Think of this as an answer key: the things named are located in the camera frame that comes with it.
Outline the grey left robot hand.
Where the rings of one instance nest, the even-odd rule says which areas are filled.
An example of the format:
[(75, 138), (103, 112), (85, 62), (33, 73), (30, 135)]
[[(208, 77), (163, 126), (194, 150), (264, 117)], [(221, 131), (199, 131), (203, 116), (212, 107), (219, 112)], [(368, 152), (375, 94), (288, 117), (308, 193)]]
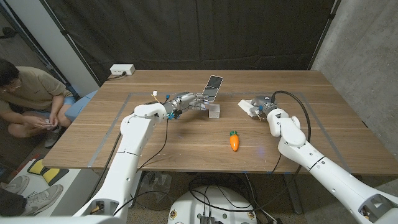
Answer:
[(173, 99), (164, 103), (164, 108), (167, 116), (178, 115), (186, 112), (187, 110), (206, 110), (206, 100), (208, 95), (201, 93), (182, 92), (177, 94)]

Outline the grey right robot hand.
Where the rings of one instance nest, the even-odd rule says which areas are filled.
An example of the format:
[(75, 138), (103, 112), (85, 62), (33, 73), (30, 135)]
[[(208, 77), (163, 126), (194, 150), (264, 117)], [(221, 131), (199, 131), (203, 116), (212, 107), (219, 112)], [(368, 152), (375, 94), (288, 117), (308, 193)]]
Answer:
[(272, 110), (277, 108), (277, 105), (271, 102), (269, 96), (256, 96), (251, 100), (252, 108), (251, 112), (256, 113), (259, 116), (267, 116)]

